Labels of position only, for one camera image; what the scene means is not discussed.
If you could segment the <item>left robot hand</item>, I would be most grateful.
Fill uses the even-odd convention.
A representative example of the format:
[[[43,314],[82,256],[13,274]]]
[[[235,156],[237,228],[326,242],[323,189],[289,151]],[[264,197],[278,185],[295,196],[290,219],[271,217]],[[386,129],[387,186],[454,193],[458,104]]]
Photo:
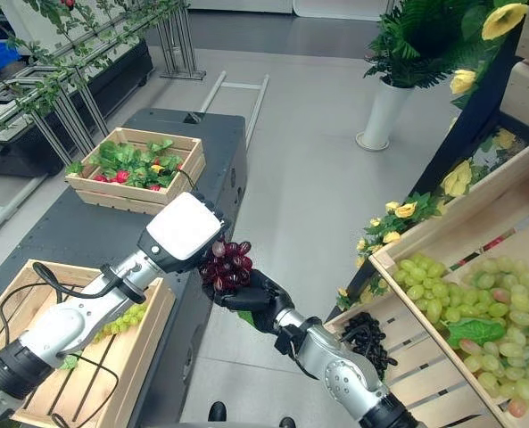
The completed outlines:
[[[227,222],[196,194],[183,192],[140,235],[137,248],[163,272],[195,268]]]

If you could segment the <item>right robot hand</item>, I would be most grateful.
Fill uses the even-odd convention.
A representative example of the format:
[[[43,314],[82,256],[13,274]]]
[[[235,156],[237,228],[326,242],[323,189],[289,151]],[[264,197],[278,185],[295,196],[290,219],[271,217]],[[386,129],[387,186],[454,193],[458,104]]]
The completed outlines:
[[[261,333],[276,334],[278,315],[284,309],[294,309],[287,291],[258,269],[250,273],[250,282],[245,287],[215,291],[212,285],[205,285],[203,292],[221,307],[250,312],[254,327]]]

